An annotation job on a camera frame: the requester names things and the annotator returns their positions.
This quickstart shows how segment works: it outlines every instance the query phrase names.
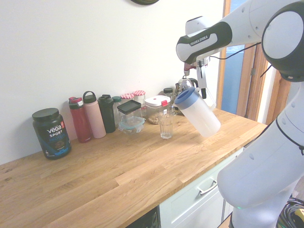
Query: protein powder container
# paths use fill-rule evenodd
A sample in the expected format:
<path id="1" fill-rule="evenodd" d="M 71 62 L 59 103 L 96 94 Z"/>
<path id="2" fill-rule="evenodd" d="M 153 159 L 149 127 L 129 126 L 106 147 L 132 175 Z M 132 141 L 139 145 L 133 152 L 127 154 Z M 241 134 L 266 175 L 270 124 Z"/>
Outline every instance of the protein powder container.
<path id="1" fill-rule="evenodd" d="M 44 156 L 48 159 L 59 159 L 71 151 L 62 115 L 56 108 L 46 108 L 35 112 L 33 126 Z"/>

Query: drawer handle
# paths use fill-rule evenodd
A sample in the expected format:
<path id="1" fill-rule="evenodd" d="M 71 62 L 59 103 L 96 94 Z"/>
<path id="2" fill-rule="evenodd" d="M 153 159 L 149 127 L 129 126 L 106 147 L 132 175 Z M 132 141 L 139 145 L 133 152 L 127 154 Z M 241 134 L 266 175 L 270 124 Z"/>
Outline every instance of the drawer handle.
<path id="1" fill-rule="evenodd" d="M 207 190 L 205 190 L 205 191 L 203 191 L 202 189 L 200 189 L 200 187 L 198 187 L 200 195 L 202 196 L 202 195 L 210 192 L 212 189 L 216 188 L 217 185 L 218 185 L 218 182 L 216 180 L 213 180 L 212 184 L 213 185 L 210 188 L 208 188 Z"/>

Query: white cabinet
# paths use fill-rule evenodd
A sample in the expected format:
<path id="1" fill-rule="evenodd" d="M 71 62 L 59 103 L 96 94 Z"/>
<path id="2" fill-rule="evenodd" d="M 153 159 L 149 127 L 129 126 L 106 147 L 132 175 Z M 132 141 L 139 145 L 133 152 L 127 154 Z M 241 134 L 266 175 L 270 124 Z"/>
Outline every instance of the white cabinet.
<path id="1" fill-rule="evenodd" d="M 217 187 L 221 169 L 243 148 L 159 205 L 161 228 L 217 228 L 232 211 Z"/>
<path id="2" fill-rule="evenodd" d="M 221 224 L 223 198 L 218 191 L 189 214 L 176 228 L 217 228 Z"/>

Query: black cable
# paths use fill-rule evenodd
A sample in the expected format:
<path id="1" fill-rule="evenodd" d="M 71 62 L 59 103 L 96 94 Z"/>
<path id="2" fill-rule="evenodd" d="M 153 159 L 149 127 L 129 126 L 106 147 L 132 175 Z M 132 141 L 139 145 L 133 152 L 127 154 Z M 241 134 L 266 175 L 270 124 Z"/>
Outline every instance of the black cable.
<path id="1" fill-rule="evenodd" d="M 276 228 L 302 228 L 303 224 L 299 224 L 295 219 L 295 211 L 298 209 L 304 209 L 304 201 L 289 198 L 279 216 Z"/>
<path id="2" fill-rule="evenodd" d="M 272 65 L 270 65 L 266 71 L 264 71 L 264 73 L 262 73 L 262 75 L 260 77 L 262 77 L 264 74 L 266 74 L 266 72 L 270 69 L 270 67 L 272 67 Z"/>
<path id="3" fill-rule="evenodd" d="M 240 51 L 238 51 L 238 52 L 236 52 L 236 53 L 233 53 L 231 56 L 228 56 L 228 57 L 226 57 L 226 58 L 219 58 L 219 57 L 216 57 L 216 56 L 210 56 L 210 58 L 217 58 L 217 59 L 220 59 L 220 60 L 225 60 L 225 59 L 228 59 L 228 58 L 230 58 L 230 57 L 236 55 L 237 53 L 240 53 L 240 52 L 245 51 L 245 50 L 247 50 L 247 49 L 249 49 L 249 48 L 252 48 L 252 47 L 254 47 L 254 46 L 256 46 L 256 45 L 258 45 L 258 44 L 260 44 L 260 43 L 261 43 L 261 42 L 258 42 L 258 43 L 256 43 L 256 44 L 253 44 L 253 45 L 251 45 L 251 46 L 249 46 L 249 47 L 247 47 L 247 48 L 244 48 L 244 49 L 242 49 L 242 50 L 240 50 Z"/>

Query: dishwasher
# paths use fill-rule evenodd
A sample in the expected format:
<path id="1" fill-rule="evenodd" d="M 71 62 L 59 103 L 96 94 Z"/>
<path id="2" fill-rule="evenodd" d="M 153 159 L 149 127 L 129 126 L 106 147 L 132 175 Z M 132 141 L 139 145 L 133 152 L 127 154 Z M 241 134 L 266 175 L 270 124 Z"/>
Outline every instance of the dishwasher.
<path id="1" fill-rule="evenodd" d="M 158 215 L 158 207 L 156 207 L 126 228 L 161 228 Z"/>

